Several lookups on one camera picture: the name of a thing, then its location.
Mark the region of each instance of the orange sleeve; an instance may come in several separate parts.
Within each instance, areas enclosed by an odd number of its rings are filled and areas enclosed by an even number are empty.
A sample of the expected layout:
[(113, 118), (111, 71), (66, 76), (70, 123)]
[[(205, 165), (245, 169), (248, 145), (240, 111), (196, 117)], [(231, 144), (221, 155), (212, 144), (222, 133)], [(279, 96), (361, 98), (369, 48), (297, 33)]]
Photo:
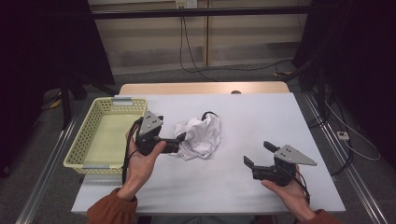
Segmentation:
[(309, 220), (309, 221), (304, 221), (304, 222), (297, 222), (297, 223), (300, 223), (300, 224), (339, 224), (339, 223), (341, 223), (340, 221), (335, 219), (335, 217), (333, 217), (332, 215), (327, 213), (325, 210), (320, 209), (315, 213), (317, 214), (317, 216), (314, 219)]
[(137, 199), (134, 197), (130, 202), (126, 202), (117, 196), (119, 189), (114, 189), (111, 193), (88, 209), (89, 224), (124, 224), (133, 223)]

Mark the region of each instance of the metal rod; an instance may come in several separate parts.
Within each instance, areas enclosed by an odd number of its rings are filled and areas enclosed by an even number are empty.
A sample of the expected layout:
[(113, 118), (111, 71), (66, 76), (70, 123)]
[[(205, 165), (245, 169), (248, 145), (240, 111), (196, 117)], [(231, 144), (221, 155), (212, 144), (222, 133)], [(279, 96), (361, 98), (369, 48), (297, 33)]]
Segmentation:
[(329, 12), (336, 5), (297, 6), (297, 7), (242, 7), (242, 8), (187, 8), (137, 11), (94, 11), (92, 13), (55, 12), (46, 16), (68, 20), (114, 20), (164, 17), (202, 17), (202, 16), (242, 16), (242, 15), (279, 15), (308, 14)]

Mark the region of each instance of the person's right hand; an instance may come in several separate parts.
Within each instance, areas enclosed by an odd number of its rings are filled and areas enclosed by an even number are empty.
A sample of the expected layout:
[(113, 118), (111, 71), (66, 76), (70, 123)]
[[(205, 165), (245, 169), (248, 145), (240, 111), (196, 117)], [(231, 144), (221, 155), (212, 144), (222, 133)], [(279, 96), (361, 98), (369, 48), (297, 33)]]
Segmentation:
[(316, 216), (305, 199), (303, 189), (297, 184), (297, 182), (295, 182), (295, 180), (290, 181), (286, 187), (280, 187), (276, 183), (269, 180), (262, 180), (262, 184), (277, 194), (277, 196), (279, 196), (279, 198), (282, 200), (283, 204), (285, 204), (289, 211), (299, 221), (311, 220)]

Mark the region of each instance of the basket handle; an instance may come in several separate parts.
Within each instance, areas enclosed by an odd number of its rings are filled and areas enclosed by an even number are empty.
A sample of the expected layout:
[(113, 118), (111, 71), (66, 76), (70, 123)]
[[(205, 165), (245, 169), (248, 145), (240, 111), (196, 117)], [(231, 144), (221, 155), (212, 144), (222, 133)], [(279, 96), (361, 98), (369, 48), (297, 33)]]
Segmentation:
[(113, 105), (133, 105), (131, 97), (111, 97)]

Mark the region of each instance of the person's left hand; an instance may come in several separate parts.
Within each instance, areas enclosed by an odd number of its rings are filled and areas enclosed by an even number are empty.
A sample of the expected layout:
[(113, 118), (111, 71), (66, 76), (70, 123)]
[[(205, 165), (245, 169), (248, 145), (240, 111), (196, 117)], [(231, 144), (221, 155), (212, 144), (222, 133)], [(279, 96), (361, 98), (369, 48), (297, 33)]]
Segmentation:
[(137, 150), (137, 146), (134, 143), (134, 139), (131, 138), (129, 144), (129, 155), (131, 155), (134, 151), (134, 155), (132, 155), (131, 159), (129, 159), (129, 172), (126, 177), (125, 184), (120, 188), (117, 192), (117, 195), (125, 201), (131, 201), (136, 193), (143, 187), (143, 185), (149, 180), (149, 177), (152, 174), (154, 169), (154, 163), (161, 154), (163, 149), (166, 146), (166, 142), (159, 142), (152, 152), (143, 156)]

